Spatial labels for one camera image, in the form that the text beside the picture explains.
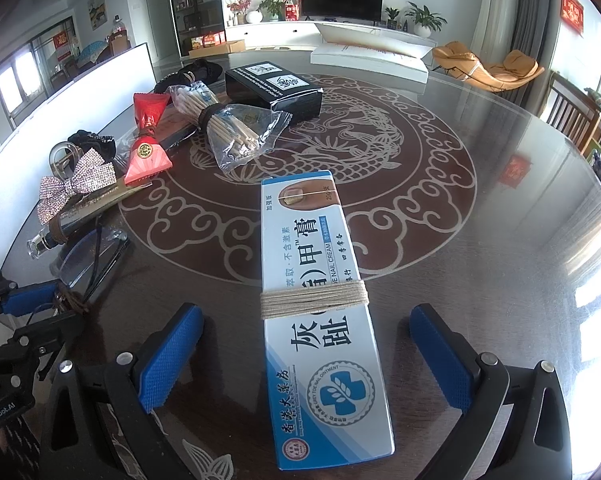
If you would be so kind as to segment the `potted green plant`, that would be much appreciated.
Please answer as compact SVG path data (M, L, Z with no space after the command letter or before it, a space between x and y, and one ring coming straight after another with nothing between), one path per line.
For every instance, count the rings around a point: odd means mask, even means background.
M428 6L418 6L412 1L409 2L409 6L405 15L413 21L417 36L429 38L433 32L440 32L442 26L448 23L440 13L431 12Z

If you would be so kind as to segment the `blue white ointment box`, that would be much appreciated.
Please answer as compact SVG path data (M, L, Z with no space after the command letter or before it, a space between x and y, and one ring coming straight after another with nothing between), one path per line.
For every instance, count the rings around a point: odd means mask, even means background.
M369 296L329 171L261 184L261 318L283 471L393 454Z

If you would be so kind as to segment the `red flower vase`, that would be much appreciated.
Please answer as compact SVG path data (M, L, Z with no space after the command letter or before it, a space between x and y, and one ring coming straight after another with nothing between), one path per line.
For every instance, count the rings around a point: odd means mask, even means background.
M246 22L246 14L250 12L254 0L232 0L227 4L228 10L233 16L235 25L243 25Z

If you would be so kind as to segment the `cotton swabs plastic bag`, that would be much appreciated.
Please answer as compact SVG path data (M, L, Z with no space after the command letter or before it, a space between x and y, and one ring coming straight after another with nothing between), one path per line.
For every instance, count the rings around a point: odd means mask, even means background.
M273 150L293 115L253 105L221 103L204 82L167 90L179 113L206 136L218 167L226 174Z

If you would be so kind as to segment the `black scrunchie near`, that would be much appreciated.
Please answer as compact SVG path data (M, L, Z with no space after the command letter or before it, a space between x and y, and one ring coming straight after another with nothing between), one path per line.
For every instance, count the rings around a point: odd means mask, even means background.
M111 162L116 156L116 141L112 136L100 136L87 130L78 130L68 138L68 142L78 150L78 155L74 157L75 162L89 150L98 152L104 162Z

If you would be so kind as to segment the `black scrunchie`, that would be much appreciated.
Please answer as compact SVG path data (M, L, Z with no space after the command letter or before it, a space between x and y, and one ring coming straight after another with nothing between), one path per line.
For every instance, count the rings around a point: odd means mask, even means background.
M213 84L223 74L220 64L210 62L207 58L197 58L180 70L160 79L153 89L154 93L166 93L171 86L190 86L196 81Z
M111 162L116 156L116 141L112 136L100 136L87 130L78 130L68 138L68 142L78 150L78 155L74 157L75 162L89 150L98 152L104 162Z

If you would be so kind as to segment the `red foil packet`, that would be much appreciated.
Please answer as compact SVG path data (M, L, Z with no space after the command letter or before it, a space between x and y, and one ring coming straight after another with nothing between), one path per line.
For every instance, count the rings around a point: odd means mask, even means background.
M155 129L166 110L169 96L161 93L134 93L134 119L139 133L129 154L125 185L135 185L169 170L172 162L156 140Z

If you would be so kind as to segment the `clear eyeglasses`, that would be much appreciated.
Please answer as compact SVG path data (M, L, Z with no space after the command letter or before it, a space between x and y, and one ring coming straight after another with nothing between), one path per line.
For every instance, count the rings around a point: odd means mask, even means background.
M89 310L91 300L129 247L125 231L97 226L71 248L63 249L49 266L52 276L61 282L54 292L54 309Z

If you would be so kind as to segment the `clear glass bottle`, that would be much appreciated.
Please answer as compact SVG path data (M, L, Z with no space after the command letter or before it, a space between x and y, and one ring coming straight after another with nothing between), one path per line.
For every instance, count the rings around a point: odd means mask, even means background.
M37 260L46 252L58 247L62 242L58 242L53 234L47 229L41 229L35 236L27 242L27 251L31 259Z

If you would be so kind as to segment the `orange lounge chair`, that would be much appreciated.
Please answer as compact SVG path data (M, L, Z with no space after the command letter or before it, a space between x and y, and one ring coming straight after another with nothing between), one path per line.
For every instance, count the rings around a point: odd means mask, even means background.
M520 50L509 52L501 63L485 63L462 42L452 41L431 50L445 73L492 93L516 90L539 77L544 68Z

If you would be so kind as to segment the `cardboard box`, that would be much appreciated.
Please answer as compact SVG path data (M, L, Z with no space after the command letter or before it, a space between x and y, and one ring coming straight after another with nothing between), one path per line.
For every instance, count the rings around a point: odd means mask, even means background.
M189 58L211 58L212 56L244 52L244 40L226 41L216 46L200 47L189 52Z

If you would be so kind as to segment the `patterned fabric bow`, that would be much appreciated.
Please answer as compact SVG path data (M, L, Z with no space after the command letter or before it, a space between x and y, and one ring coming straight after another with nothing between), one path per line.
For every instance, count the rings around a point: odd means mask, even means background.
M66 180L45 176L39 185L38 219L48 223L59 214L71 198L86 195L116 183L116 172L111 162L90 148L76 163L75 171Z

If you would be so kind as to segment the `wooden chair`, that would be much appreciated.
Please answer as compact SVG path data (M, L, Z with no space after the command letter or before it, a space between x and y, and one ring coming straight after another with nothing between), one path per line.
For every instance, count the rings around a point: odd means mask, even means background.
M601 152L601 107L559 73L551 72L541 119L569 139L583 157Z

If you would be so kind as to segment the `white tv console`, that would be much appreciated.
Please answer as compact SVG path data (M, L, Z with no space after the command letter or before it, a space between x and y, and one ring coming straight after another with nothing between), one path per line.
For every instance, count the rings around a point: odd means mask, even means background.
M370 25L321 21L263 22L226 28L227 40L244 40L247 50L290 48L312 50L320 44L341 44L424 58L437 46L429 38Z

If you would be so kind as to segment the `black scrunchie far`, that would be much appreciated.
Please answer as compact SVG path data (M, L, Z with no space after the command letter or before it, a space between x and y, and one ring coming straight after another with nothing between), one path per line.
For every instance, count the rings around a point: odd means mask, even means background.
M160 79L153 89L154 93L166 93L171 86L190 86L196 81L213 84L223 74L220 64L210 62L207 58L197 58L180 70Z

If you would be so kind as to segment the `black patterned box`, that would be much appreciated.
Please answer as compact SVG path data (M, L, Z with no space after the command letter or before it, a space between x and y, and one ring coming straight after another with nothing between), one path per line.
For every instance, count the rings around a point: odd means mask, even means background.
M224 76L232 102L290 113L292 125L320 116L323 89L307 76L271 62L231 68Z

